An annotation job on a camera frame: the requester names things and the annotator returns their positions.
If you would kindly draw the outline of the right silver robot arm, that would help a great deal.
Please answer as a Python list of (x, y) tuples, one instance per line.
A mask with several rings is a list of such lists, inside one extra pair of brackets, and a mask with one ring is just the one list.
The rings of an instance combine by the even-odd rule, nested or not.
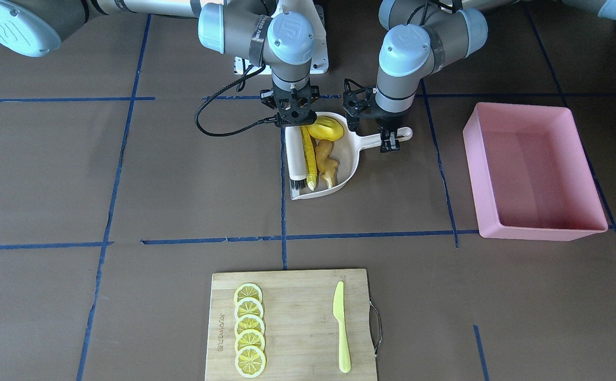
[(152, 14), (194, 19), (204, 48), (270, 68), (272, 88), (260, 93), (279, 127), (315, 123), (319, 95), (310, 83), (316, 23), (288, 1), (0, 1), (0, 43), (28, 57), (58, 50), (100, 15)]

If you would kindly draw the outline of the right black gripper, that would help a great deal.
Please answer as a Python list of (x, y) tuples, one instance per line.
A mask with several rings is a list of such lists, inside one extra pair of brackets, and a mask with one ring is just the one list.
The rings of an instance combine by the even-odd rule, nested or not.
[(303, 87), (301, 89), (283, 90), (279, 87), (273, 89), (273, 99), (277, 106), (276, 126), (279, 128), (294, 125), (308, 125), (314, 116), (311, 110), (312, 89)]

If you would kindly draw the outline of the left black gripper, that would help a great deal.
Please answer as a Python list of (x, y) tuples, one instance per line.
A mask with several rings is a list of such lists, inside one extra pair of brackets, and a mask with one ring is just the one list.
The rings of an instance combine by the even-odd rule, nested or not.
[(381, 140), (380, 153), (400, 150), (398, 130), (406, 121), (408, 111), (409, 109), (390, 112), (380, 106), (374, 106), (374, 120)]

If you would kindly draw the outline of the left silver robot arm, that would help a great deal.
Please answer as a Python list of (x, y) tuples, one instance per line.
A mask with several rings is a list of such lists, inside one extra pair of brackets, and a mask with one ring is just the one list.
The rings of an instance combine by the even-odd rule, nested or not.
[(371, 96), (383, 147), (414, 113), (419, 97), (436, 140), (433, 99), (551, 97), (560, 90), (562, 67), (549, 62), (525, 1), (384, 1), (386, 30)]

